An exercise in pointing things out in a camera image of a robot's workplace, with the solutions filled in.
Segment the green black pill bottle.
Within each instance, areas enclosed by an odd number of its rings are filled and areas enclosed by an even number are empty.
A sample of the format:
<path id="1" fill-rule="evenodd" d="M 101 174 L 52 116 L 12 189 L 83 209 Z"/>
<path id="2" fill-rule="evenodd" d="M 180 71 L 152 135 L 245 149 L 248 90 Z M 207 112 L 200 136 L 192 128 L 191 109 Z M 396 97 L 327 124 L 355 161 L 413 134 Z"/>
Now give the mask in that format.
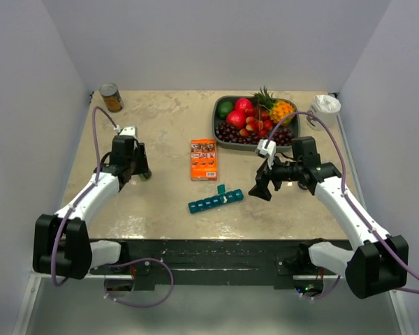
<path id="1" fill-rule="evenodd" d="M 145 172 L 140 173 L 139 178 L 143 181 L 147 181 L 152 177 L 152 171 L 150 169 L 147 169 Z"/>

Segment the teal weekly pill organizer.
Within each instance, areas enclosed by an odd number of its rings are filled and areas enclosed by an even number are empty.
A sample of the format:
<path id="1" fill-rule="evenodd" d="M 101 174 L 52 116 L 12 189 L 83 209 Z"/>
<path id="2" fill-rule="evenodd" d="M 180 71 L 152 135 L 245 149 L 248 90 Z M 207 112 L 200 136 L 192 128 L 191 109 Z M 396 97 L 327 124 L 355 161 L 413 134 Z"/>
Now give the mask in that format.
<path id="1" fill-rule="evenodd" d="M 222 207 L 227 204 L 234 202 L 240 202 L 244 199 L 244 194 L 240 189 L 235 189 L 231 191 L 226 190 L 224 184 L 217 186 L 217 194 L 212 197 L 205 198 L 202 200 L 196 200 L 194 202 L 188 203 L 189 212 L 191 214 L 196 214 L 202 211 L 207 211 L 217 207 Z"/>

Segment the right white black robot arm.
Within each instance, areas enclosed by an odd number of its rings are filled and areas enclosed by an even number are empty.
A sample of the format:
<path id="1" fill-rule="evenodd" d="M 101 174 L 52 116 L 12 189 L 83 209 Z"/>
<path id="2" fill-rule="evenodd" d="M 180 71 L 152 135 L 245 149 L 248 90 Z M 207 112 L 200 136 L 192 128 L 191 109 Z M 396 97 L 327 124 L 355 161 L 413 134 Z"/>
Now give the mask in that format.
<path id="1" fill-rule="evenodd" d="M 262 139 L 256 153 L 264 159 L 256 172 L 256 184 L 249 191 L 269 201 L 268 189 L 279 190 L 285 181 L 297 181 L 334 216 L 352 247 L 347 251 L 324 239 L 302 245 L 297 266 L 305 274 L 324 268 L 345 278 L 352 293 L 364 299 L 406 285 L 409 246 L 402 236 L 392 236 L 376 224 L 363 206 L 341 183 L 341 172 L 333 163 L 321 162 L 313 137 L 292 141 L 293 160 L 282 162 L 276 144 Z"/>

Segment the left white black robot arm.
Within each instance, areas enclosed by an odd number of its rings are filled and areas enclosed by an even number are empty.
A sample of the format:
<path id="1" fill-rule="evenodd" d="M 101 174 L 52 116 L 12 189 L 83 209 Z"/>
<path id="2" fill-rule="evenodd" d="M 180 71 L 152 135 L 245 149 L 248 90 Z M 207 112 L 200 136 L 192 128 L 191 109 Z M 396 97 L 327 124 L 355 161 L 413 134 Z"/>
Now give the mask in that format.
<path id="1" fill-rule="evenodd" d="M 82 279 L 90 269 L 107 265 L 123 274 L 131 257 L 119 242 L 91 242 L 88 228 L 97 213 L 138 175 L 148 180 L 145 144 L 138 141 L 134 126 L 125 127 L 112 139 L 112 148 L 100 161 L 100 172 L 93 173 L 87 185 L 65 207 L 54 214 L 39 216 L 35 224 L 33 270 L 65 278 Z"/>

